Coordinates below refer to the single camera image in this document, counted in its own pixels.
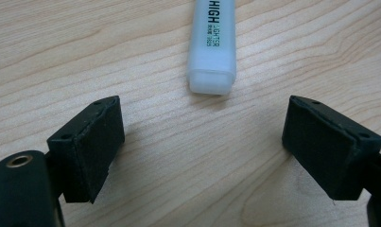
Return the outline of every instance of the wooden table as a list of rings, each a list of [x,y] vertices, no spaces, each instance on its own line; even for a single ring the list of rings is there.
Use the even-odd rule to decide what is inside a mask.
[[[190,0],[0,1],[0,161],[92,101],[121,98],[126,144],[75,226],[367,226],[282,147],[290,95],[381,134],[381,0],[236,1],[237,80],[192,94]]]

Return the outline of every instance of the highlighter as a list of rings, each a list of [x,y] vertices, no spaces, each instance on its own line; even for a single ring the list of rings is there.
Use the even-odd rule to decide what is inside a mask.
[[[226,95],[236,78],[234,0],[197,0],[187,62],[194,93]]]

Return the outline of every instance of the screw hole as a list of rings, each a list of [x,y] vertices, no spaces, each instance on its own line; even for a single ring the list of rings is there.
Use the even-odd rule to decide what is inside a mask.
[[[31,162],[32,159],[33,159],[33,156],[31,156],[31,155],[17,156],[15,158],[11,159],[7,163],[7,167],[14,168],[14,167],[24,166],[24,165],[28,164],[29,162]]]
[[[364,137],[364,138],[370,138],[370,136],[367,134],[367,133],[359,133],[360,136]]]
[[[70,137],[72,137],[72,134],[65,134],[61,136],[61,139],[69,139]]]

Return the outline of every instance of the wood grain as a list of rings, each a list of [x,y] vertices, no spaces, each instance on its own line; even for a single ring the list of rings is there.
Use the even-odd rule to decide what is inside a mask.
[[[75,226],[367,226],[281,145],[290,95],[381,134],[381,0],[236,1],[228,96],[185,78],[194,1],[0,1],[0,160],[120,95],[127,142]]]

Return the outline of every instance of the white highlighter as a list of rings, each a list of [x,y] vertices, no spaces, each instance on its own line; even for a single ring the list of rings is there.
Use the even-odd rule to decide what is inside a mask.
[[[197,0],[187,63],[190,90],[226,95],[235,78],[234,0]]]

